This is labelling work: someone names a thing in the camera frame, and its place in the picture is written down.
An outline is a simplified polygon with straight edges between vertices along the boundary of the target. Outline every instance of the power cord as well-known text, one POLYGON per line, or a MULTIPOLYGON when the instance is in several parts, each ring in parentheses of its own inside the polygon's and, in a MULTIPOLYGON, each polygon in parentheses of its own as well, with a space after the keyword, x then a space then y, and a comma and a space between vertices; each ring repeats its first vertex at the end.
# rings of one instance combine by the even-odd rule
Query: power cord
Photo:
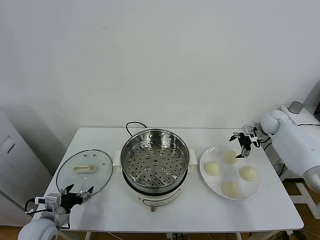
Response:
POLYGON ((282 166, 282 169, 281 169, 281 171, 280 171, 280 173, 278 174, 278 177, 280 177, 281 176, 281 174, 282 174, 282 172, 284 171, 284 169, 285 169, 285 164, 283 164, 283 166, 282 166))
POLYGON ((313 123, 301 123, 301 124, 298 124, 297 126, 298 126, 298 127, 299 127, 299 126, 320 126, 320 124, 313 124, 313 123))
POLYGON ((210 236, 210 234, 208 233, 208 236, 209 236, 209 238, 211 239, 211 240, 214 240, 211 236, 210 236))
POLYGON ((268 142, 269 140, 270 140, 270 137, 268 137, 265 141, 260 141, 260 140, 259 140, 259 143, 260 143, 260 144, 265 144, 265 143, 268 142))
POLYGON ((308 240, 308 238, 299 230, 294 230, 293 234, 296 236, 298 240, 308 240))
POLYGON ((129 131, 129 129, 128 129, 128 125, 129 124, 140 124, 140 125, 142 125, 142 126, 144 126, 146 129, 148 128, 146 125, 144 125, 142 122, 139 122, 139 121, 130 121, 130 122, 128 122, 126 125, 125 125, 125 129, 126 129, 126 131, 128 132, 128 134, 132 137, 132 134, 131 134, 131 132, 129 131))
POLYGON ((25 214, 27 215, 33 215, 33 214, 37 214, 37 213, 41 213, 41 212, 52 212, 51 209, 42 209, 42 210, 37 210, 37 211, 31 211, 31 212, 25 212, 25 214))
POLYGON ((35 198, 31 198, 31 199, 29 199, 28 201, 26 201, 25 206, 24 206, 24 211, 25 211, 25 212, 28 212, 28 204, 29 204, 29 203, 34 203, 35 201, 36 201, 35 198))
POLYGON ((302 229, 300 229, 299 231, 302 231, 302 232, 306 232, 306 233, 312 234, 312 235, 316 236, 318 239, 320 239, 320 236, 318 236, 318 235, 314 234, 314 233, 313 233, 313 232, 311 232, 311 231, 302 230, 302 229))
POLYGON ((51 209, 42 209, 42 210, 37 210, 37 211, 30 211, 28 210, 28 204, 29 203, 34 203, 35 202, 35 198, 31 198, 28 201, 26 201, 25 206, 24 206, 24 212, 27 215, 33 215, 33 214, 37 214, 37 213, 41 213, 41 212, 52 212, 51 209))
POLYGON ((68 222, 68 226, 67 227, 65 227, 65 226, 62 226, 62 227, 60 227, 61 229, 70 229, 70 222, 68 222))
POLYGON ((265 151, 271 144, 272 142, 270 142, 263 150, 265 151))

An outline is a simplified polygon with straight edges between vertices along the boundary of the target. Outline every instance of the table leg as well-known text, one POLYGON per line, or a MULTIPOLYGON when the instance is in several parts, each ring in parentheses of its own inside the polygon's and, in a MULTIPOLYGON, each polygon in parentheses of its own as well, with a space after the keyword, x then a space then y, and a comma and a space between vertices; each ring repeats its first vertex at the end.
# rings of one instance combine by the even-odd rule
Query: table leg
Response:
POLYGON ((285 231, 285 232, 286 232, 286 234, 287 234, 288 236, 294 234, 294 231, 292 231, 292 230, 287 230, 287 231, 285 231))
POLYGON ((172 238, 173 238, 172 236, 173 236, 172 232, 167 232, 167 233, 166 233, 166 238, 167 238, 167 239, 173 240, 173 239, 172 239, 172 238))
POLYGON ((313 217, 315 219, 320 219, 320 216, 319 216, 319 213, 317 210, 317 206, 316 206, 315 202, 313 201, 313 199, 311 198, 310 194, 308 193, 305 185, 301 182, 296 182, 295 185, 301 195, 290 196, 291 201, 294 204, 306 204, 308 206, 310 212, 312 213, 313 217))
POLYGON ((85 239, 84 240, 90 240, 91 239, 91 232, 87 231, 85 234, 85 239))
POLYGON ((236 239, 238 240, 242 240, 242 237, 241 237, 241 233, 240 232, 236 232, 236 239))

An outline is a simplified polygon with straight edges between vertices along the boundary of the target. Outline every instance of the black cable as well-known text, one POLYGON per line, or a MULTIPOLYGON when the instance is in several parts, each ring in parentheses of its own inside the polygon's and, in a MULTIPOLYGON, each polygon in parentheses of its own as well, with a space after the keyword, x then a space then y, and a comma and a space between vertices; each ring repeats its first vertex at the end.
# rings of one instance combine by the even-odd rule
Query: black cable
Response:
POLYGON ((297 237, 299 240, 308 240, 308 238, 299 230, 294 230, 293 234, 297 237))
POLYGON ((285 166, 286 166, 286 165, 285 165, 285 164, 283 164, 282 169, 281 169, 281 171, 280 171, 280 173, 279 173, 279 175, 278 175, 279 177, 281 176, 282 172, 284 171, 285 166))
POLYGON ((301 123, 301 124, 298 124, 297 126, 320 126, 320 124, 313 124, 313 123, 301 123))
POLYGON ((28 209, 27 209, 28 208, 28 203, 34 203, 35 201, 36 201, 35 198, 31 198, 28 201, 26 201, 25 206, 24 206, 24 211, 28 212, 28 209))
POLYGON ((270 140, 270 137, 268 137, 267 140, 265 140, 265 141, 260 141, 260 140, 259 140, 259 143, 265 144, 265 143, 268 142, 269 140, 270 140))
POLYGON ((265 151, 267 149, 267 147, 269 147, 272 144, 272 142, 270 142, 263 150, 265 151))
POLYGON ((52 211, 51 211, 51 209, 42 209, 42 210, 38 210, 38 211, 26 212, 25 214, 32 215, 32 214, 37 214, 37 213, 41 213, 41 212, 52 212, 52 211))
POLYGON ((144 125, 142 122, 139 122, 139 121, 130 121, 130 122, 128 122, 128 123, 125 125, 125 129, 126 129, 126 131, 128 132, 128 134, 130 134, 131 137, 132 137, 132 134, 131 134, 131 132, 130 132, 129 129, 128 129, 128 125, 129 125, 129 124, 140 124, 140 125, 144 126, 146 129, 148 128, 146 125, 144 125))
POLYGON ((68 227, 62 226, 60 229, 70 229, 70 222, 68 222, 68 227))

